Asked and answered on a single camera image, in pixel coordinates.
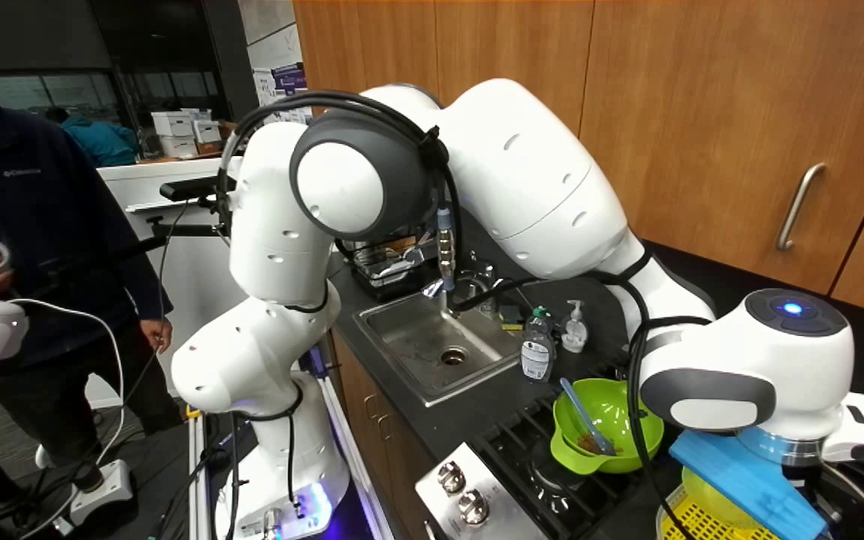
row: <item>kitchen counter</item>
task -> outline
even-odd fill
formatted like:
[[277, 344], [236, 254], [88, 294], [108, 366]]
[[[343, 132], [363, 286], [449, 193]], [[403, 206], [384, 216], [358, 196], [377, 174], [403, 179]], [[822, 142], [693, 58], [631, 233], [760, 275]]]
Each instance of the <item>kitchen counter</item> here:
[[[513, 424], [527, 413], [543, 398], [551, 398], [559, 389], [551, 383], [527, 382], [516, 366], [484, 382], [477, 389], [469, 389], [457, 398], [446, 398], [435, 407], [425, 407], [411, 389], [399, 382], [394, 370], [388, 370], [377, 361], [375, 344], [369, 343], [367, 331], [358, 320], [358, 313], [375, 306], [377, 300], [358, 287], [350, 266], [333, 258], [329, 278], [343, 294], [343, 316], [337, 320], [337, 333], [343, 343], [354, 351], [361, 366], [373, 376], [373, 382], [382, 388], [388, 401], [399, 410], [399, 417], [411, 426], [414, 437], [422, 443], [422, 450], [438, 461], [446, 454], [452, 454], [463, 440], [477, 448], [477, 437], [498, 426]], [[559, 364], [561, 376], [578, 379], [578, 376], [597, 376], [591, 361], [561, 356]], [[658, 481], [663, 492], [670, 492], [671, 467], [666, 458], [658, 458]], [[627, 540], [645, 540], [655, 536], [655, 510], [658, 496], [649, 490], [649, 484], [639, 484], [627, 499], [618, 500], [618, 508], [597, 526], [591, 536], [627, 536]]]

